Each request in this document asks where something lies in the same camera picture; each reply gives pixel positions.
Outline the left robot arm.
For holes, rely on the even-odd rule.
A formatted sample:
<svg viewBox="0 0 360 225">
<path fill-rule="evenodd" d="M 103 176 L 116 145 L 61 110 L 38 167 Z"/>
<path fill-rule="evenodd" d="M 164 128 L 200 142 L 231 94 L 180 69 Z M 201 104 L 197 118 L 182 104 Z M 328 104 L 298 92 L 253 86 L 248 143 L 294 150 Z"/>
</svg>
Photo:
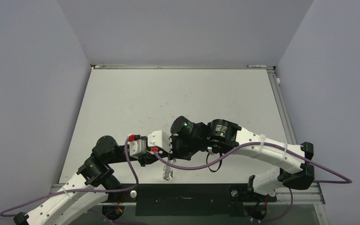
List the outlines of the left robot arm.
<svg viewBox="0 0 360 225">
<path fill-rule="evenodd" d="M 171 153 L 172 137 L 162 131 L 148 136 L 129 135 L 124 145 L 119 145 L 109 135 L 97 140 L 91 155 L 76 173 L 57 192 L 39 197 L 43 200 L 29 212 L 14 215 L 16 225 L 67 225 L 94 205 L 106 200 L 114 202 L 120 195 L 137 190 L 140 182 L 132 160 L 142 165 L 156 162 L 152 154 Z M 110 164 L 126 162 L 135 178 L 135 183 L 125 187 L 115 176 Z"/>
</svg>

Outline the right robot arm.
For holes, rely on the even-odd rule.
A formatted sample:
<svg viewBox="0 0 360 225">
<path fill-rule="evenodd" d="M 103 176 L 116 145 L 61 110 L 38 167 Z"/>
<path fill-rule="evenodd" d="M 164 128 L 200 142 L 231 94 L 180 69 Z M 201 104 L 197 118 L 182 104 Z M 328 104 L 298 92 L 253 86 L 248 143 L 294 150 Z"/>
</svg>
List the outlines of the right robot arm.
<svg viewBox="0 0 360 225">
<path fill-rule="evenodd" d="M 249 177 L 247 197 L 259 200 L 270 192 L 286 187 L 309 189 L 315 179 L 313 145 L 286 144 L 258 135 L 236 123 L 216 119 L 207 124 L 193 123 L 179 116 L 170 129 L 173 157 L 190 160 L 199 151 L 220 156 L 241 155 L 271 164 L 267 172 Z"/>
</svg>

